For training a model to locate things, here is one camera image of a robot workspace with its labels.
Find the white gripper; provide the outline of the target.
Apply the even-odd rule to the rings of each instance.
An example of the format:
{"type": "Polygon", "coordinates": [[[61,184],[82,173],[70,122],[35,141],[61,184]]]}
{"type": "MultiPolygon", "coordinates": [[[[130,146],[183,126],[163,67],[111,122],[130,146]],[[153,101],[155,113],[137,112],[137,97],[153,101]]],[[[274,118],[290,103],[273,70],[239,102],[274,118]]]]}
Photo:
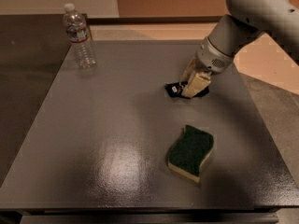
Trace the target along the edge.
{"type": "Polygon", "coordinates": [[[188,82],[181,95],[193,98],[211,83],[210,72],[213,75],[223,73],[232,64],[233,60],[233,57],[218,51],[208,37],[205,37],[195,53],[195,59],[190,60],[180,77],[180,82],[188,82]],[[195,67],[204,72],[194,71],[195,67]]]}

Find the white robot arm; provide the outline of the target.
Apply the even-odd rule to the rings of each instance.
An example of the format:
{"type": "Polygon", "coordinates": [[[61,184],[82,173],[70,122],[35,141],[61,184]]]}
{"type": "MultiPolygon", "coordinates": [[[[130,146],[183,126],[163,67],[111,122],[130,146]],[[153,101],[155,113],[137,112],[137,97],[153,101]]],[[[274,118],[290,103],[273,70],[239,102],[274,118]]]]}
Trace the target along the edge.
{"type": "Polygon", "coordinates": [[[262,34],[299,63],[299,10],[289,0],[226,0],[226,6],[229,13],[200,43],[179,81],[186,98],[207,88],[213,75],[225,71],[235,55],[262,34]]]}

